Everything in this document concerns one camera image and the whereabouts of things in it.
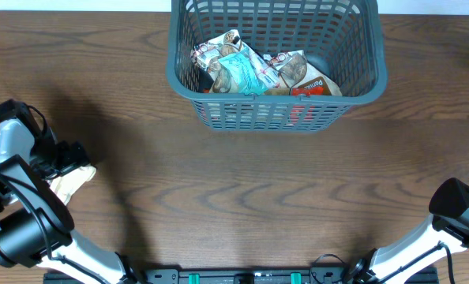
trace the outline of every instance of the gray plastic basket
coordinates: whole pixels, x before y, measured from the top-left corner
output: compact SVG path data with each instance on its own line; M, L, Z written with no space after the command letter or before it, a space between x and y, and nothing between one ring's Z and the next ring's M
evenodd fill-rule
M195 44L231 29L259 54L304 50L342 97L205 94L211 80L190 60ZM167 79L214 130L316 132L387 85L375 0L172 0Z

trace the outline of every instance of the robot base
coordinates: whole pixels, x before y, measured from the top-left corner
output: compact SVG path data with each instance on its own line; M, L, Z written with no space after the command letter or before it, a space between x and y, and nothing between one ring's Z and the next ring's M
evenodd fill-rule
M311 269L178 271L156 269L145 272L151 284L342 284L344 267L312 267ZM413 275L405 284L438 284L435 267L427 267ZM79 284L64 274L47 273L43 284Z

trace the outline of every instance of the green connector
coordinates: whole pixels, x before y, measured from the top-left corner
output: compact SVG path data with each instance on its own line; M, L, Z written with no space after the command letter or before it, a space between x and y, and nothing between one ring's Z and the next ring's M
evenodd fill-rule
M189 275L189 284L200 284L200 275Z
M291 273L291 284L301 284L301 273Z

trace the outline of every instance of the black mount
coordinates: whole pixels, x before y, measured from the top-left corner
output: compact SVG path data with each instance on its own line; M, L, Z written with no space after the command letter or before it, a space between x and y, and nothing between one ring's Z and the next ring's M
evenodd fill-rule
M469 248L469 186L449 178L434 193L430 202L433 228L443 230Z
M240 270L240 271L179 271L156 269L145 272L144 284L335 284L341 279L345 267L312 267L310 269ZM406 284L438 284L437 269L427 267L410 277ZM62 273L47 273L43 284L81 284Z
M38 215L49 244L55 249L71 243L69 232L73 230L74 223L66 206L49 189L44 179L68 174L88 165L89 160L79 143L71 147L64 141L56 144L45 118L42 116L43 127L40 129L30 109L42 116L34 107L12 99L0 104L0 123L18 119L35 138L34 147L29 149L29 165L19 155L0 163L0 213L5 208L3 200L8 200L12 195L18 198L12 190L18 191ZM7 180L6 177L2 180L4 176L14 180ZM4 267L17 263L33 267L46 255L43 232L28 209L22 208L0 220L0 265Z
M374 248L361 258L343 276L343 280L345 282L355 281L359 283L377 282L378 278L375 276L375 273L370 270L370 262L376 251L377 249Z

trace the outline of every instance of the wooden table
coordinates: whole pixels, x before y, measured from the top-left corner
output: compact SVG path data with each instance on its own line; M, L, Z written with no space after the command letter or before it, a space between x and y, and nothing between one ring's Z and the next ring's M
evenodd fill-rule
M419 224L446 178L469 184L469 17L382 16L387 91L313 135L203 126L164 76L169 17L0 13L0 102L89 150L99 172L68 207L100 246L149 267L355 260ZM453 259L469 283L469 252Z

